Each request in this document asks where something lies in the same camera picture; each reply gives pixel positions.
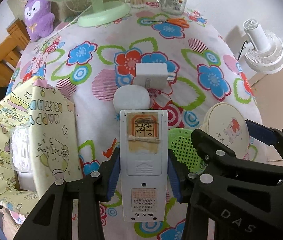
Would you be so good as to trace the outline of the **wooden chair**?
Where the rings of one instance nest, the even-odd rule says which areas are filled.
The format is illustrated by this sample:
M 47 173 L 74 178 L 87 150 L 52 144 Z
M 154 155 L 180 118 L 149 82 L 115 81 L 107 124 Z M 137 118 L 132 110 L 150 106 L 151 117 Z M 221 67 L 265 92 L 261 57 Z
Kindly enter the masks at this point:
M 23 21 L 17 19 L 8 28 L 8 37 L 0 44 L 0 87 L 7 87 L 13 70 L 21 58 L 21 51 L 30 42 Z

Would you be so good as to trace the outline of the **white earbud case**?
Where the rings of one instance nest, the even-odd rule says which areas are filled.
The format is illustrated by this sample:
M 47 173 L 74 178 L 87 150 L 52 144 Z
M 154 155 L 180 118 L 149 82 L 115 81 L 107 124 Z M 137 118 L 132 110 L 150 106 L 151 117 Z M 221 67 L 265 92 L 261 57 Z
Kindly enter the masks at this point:
M 149 109 L 150 95 L 142 86 L 126 85 L 118 88 L 113 97 L 115 111 Z

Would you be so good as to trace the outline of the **orange handled scissors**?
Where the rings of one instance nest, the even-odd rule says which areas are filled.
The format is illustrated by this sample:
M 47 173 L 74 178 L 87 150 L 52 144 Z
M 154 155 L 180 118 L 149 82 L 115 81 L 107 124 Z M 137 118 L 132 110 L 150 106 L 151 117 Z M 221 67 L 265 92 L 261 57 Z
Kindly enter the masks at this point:
M 177 25 L 179 27 L 182 27 L 182 28 L 189 28 L 190 25 L 188 24 L 188 22 L 182 18 L 169 18 L 165 21 L 163 20 L 152 20 L 152 22 L 162 22 L 162 23 L 169 23 L 169 24 L 174 24 L 174 25 Z

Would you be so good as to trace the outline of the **white standing fan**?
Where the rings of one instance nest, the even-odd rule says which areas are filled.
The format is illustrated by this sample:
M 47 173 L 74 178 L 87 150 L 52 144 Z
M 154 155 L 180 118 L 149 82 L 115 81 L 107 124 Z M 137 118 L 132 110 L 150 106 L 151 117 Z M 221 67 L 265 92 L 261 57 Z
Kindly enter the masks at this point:
M 272 31 L 263 30 L 256 19 L 243 23 L 244 32 L 252 45 L 244 53 L 248 66 L 255 72 L 270 75 L 283 68 L 283 42 Z

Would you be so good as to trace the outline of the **round cream compact mirror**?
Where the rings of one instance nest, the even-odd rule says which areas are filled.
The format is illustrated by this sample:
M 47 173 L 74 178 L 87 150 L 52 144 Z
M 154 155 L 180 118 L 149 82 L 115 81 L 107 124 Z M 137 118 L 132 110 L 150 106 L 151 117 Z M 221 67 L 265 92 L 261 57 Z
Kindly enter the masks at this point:
M 228 103 L 212 106 L 200 127 L 205 133 L 231 150 L 238 159 L 243 159 L 249 147 L 249 133 L 242 114 Z

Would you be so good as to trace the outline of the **purple plush toy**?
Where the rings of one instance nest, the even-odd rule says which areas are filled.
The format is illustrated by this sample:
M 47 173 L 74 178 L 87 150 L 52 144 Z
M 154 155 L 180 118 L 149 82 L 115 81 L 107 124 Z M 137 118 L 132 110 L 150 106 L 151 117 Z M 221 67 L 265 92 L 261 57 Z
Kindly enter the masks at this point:
M 31 42 L 48 37 L 53 31 L 54 14 L 48 0 L 28 0 L 24 7 L 24 21 Z

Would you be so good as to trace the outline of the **yellow cartoon storage box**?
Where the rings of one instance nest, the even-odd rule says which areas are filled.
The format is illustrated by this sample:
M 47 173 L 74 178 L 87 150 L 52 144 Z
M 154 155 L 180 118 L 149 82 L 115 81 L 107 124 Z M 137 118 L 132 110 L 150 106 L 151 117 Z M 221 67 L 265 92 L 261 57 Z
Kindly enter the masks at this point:
M 12 166 L 10 137 L 29 127 L 35 191 L 20 190 Z M 0 102 L 0 205 L 28 215 L 58 179 L 82 178 L 77 150 L 75 106 L 42 77 L 32 77 Z

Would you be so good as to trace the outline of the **green panda speaker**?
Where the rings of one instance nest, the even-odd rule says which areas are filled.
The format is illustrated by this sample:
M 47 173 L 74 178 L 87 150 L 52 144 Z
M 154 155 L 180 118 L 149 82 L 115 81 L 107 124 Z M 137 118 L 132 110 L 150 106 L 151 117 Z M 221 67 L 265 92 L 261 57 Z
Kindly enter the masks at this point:
M 173 150 L 177 160 L 185 164 L 189 171 L 202 174 L 206 163 L 198 156 L 197 150 L 191 142 L 192 130 L 184 128 L 172 128 L 168 131 L 169 150 Z

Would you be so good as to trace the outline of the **white power adapter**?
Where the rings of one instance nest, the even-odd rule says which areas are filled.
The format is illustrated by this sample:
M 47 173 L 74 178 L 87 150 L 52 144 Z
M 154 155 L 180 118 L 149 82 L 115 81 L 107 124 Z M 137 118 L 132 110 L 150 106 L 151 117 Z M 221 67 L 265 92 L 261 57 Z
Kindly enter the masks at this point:
M 133 85 L 146 89 L 164 89 L 176 73 L 168 72 L 166 63 L 137 63 Z

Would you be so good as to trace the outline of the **floral tablecloth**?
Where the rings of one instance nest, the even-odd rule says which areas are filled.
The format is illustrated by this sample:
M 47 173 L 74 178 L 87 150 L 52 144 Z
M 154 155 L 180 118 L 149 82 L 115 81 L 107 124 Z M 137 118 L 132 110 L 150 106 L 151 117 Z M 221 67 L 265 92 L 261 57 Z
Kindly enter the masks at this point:
M 171 25 L 156 4 L 95 28 L 69 27 L 45 45 L 28 45 L 9 90 L 40 76 L 73 99 L 84 173 L 119 145 L 120 109 L 162 109 L 169 128 L 201 126 L 226 102 L 261 121 L 252 88 L 218 31 L 197 11 Z

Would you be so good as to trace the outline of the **white tissue pack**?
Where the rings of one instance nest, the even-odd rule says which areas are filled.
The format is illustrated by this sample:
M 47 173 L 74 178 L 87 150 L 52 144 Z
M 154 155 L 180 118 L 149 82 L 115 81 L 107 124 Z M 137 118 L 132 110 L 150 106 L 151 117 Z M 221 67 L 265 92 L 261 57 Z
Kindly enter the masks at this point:
M 17 175 L 20 190 L 35 191 L 29 150 L 29 127 L 18 126 L 10 137 L 12 166 Z

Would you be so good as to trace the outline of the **white remote control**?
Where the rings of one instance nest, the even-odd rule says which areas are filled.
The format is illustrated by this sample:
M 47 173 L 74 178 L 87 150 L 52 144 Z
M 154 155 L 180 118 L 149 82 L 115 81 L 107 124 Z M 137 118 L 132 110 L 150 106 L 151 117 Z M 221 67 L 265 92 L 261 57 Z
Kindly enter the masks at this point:
M 168 118 L 166 110 L 120 112 L 120 176 L 126 222 L 165 217 Z

